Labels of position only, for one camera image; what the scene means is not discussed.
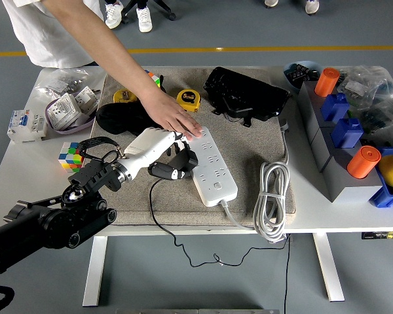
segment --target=white shirt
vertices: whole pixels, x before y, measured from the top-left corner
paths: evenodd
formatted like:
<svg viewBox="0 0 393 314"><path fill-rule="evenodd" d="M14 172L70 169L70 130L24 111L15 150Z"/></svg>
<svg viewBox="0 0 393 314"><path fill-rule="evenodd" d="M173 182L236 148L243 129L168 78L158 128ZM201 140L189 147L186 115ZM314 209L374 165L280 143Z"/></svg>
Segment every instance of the white shirt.
<svg viewBox="0 0 393 314"><path fill-rule="evenodd" d="M103 20L98 0L83 0ZM3 0L18 40L41 67L80 67L93 59L40 0Z"/></svg>

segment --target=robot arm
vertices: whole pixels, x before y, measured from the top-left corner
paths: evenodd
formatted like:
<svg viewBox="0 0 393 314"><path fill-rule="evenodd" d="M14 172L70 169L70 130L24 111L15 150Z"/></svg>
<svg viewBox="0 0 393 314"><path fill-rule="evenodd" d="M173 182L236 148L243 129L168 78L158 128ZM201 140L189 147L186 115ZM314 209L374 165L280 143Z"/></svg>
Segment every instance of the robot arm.
<svg viewBox="0 0 393 314"><path fill-rule="evenodd" d="M124 181L132 181L143 167L149 167L150 174L166 179L184 177L198 163L186 142L183 143L185 149L178 152L172 164L156 162L173 144L184 139L180 133L147 128L125 149L124 154L118 153L119 159L104 162L95 158L80 172L70 176L70 185L61 196L35 203L19 201L4 217L8 223L0 227L0 274L42 247L74 249L115 221L116 210L107 208L106 201L98 192L104 185L116 192ZM93 140L84 141L88 144L83 147L96 146L98 141L90 144ZM116 142L107 140L117 146ZM172 177L175 172L184 175ZM11 302L12 296L9 295L0 305L0 310Z"/></svg>

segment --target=gray floor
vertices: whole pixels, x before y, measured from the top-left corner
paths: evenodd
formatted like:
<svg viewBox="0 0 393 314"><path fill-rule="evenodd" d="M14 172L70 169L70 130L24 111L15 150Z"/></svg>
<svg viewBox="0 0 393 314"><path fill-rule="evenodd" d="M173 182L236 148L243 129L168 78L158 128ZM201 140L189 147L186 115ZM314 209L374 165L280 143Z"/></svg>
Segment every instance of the gray floor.
<svg viewBox="0 0 393 314"><path fill-rule="evenodd" d="M132 23L115 30L128 48L247 46L393 45L393 0L322 0L316 16L303 1L280 0L266 10L261 0L169 0L175 22L150 3L153 30ZM0 2L0 52L23 51ZM312 60L323 65L381 65L393 77L393 50L223 52L137 54L145 65L284 65ZM41 68L27 57L0 57L0 162L9 143L10 114L22 109ZM254 235L182 236L195 263L217 253L240 261L251 246L264 246ZM360 239L360 234L330 234L329 241L345 302L330 303L311 235L291 243L287 313L393 313L393 240ZM226 308L279 309L284 312L283 251L252 252L242 266L191 268L170 236L109 240L100 306L82 308L91 241L74 251L43 249L0 276L16 291L2 313L114 313L116 309Z"/></svg>

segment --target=blue tray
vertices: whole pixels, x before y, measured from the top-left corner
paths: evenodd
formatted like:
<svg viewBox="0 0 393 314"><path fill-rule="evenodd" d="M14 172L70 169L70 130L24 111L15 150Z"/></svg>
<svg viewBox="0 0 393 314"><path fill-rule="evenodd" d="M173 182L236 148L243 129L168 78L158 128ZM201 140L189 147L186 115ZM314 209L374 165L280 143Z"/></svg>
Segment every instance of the blue tray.
<svg viewBox="0 0 393 314"><path fill-rule="evenodd" d="M377 149L380 151L381 156L386 156L386 155L393 155L393 147L377 147ZM379 191L377 191L376 194L371 198L371 200L374 202L375 206L378 208L387 208L387 207L392 207L393 206L393 188L391 186L387 186L386 183L384 182L383 176L381 175L381 172L379 171L379 167L377 166L375 168L377 170L377 174L380 177L381 183L383 186Z"/></svg>

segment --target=table leg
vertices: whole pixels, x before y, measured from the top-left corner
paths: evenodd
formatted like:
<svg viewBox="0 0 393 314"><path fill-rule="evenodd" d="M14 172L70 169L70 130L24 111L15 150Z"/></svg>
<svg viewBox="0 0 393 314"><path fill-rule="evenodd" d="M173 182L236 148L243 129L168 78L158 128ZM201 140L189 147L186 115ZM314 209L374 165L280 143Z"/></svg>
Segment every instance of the table leg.
<svg viewBox="0 0 393 314"><path fill-rule="evenodd" d="M98 306L106 245L107 237L93 237L86 288L84 289L83 306Z"/></svg>
<svg viewBox="0 0 393 314"><path fill-rule="evenodd" d="M313 234L314 244L316 245L320 267L325 280L326 292L330 302L345 301L327 236L326 233Z"/></svg>

